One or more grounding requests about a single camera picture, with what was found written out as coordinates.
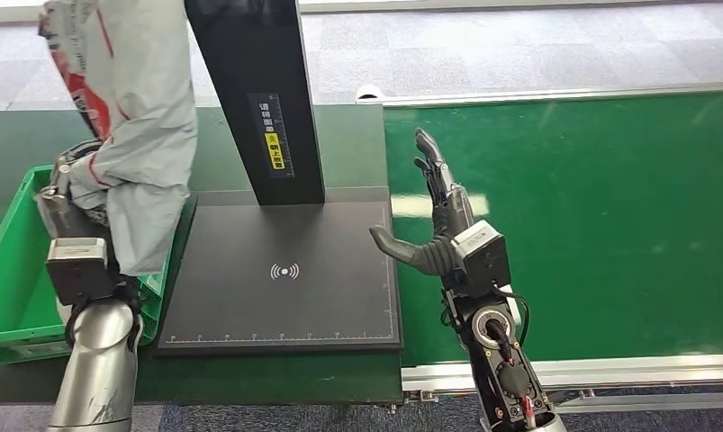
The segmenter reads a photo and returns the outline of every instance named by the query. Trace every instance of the label sticker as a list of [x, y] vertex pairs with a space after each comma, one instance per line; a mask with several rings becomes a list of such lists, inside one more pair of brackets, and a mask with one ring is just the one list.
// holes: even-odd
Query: label sticker
[[279, 95], [249, 94], [249, 102], [259, 135], [263, 137], [268, 172], [273, 178], [294, 177]]

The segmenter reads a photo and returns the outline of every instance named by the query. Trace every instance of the gray carpet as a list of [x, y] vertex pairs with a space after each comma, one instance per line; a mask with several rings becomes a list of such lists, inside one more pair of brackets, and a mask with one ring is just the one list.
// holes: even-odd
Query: gray carpet
[[[389, 95], [723, 82], [723, 2], [628, 7], [356, 13], [303, 18], [314, 102]], [[73, 109], [32, 23], [0, 25], [0, 110]], [[216, 105], [195, 44], [194, 92]], [[376, 407], [175, 407], [135, 410], [134, 430], [473, 431], [474, 398], [388, 415]], [[0, 431], [42, 430], [50, 407], [0, 407]], [[713, 411], [566, 416], [570, 431], [723, 432]]]

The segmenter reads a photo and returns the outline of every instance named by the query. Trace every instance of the robotic thumb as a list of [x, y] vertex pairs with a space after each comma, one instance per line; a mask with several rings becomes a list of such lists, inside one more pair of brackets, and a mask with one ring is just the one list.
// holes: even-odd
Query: robotic thumb
[[435, 237], [427, 244], [417, 246], [393, 237], [379, 225], [370, 228], [369, 232], [384, 254], [416, 268], [425, 275], [445, 275], [454, 268], [445, 238]]

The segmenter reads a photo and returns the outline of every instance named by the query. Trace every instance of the green plastic crate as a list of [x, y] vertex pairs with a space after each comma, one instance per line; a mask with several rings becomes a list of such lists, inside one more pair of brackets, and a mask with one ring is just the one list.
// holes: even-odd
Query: green plastic crate
[[[27, 172], [0, 225], [0, 363], [68, 355], [56, 294], [46, 272], [50, 238], [34, 195], [49, 183], [50, 166]], [[141, 344], [157, 335], [168, 261], [162, 272], [142, 276], [144, 332]]]

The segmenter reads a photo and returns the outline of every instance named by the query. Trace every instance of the yellow label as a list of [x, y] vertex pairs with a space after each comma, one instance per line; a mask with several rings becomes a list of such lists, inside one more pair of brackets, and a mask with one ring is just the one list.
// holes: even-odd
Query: yellow label
[[271, 166], [274, 169], [285, 169], [285, 160], [282, 158], [282, 147], [279, 145], [279, 134], [269, 132], [266, 134], [268, 155], [271, 157]]

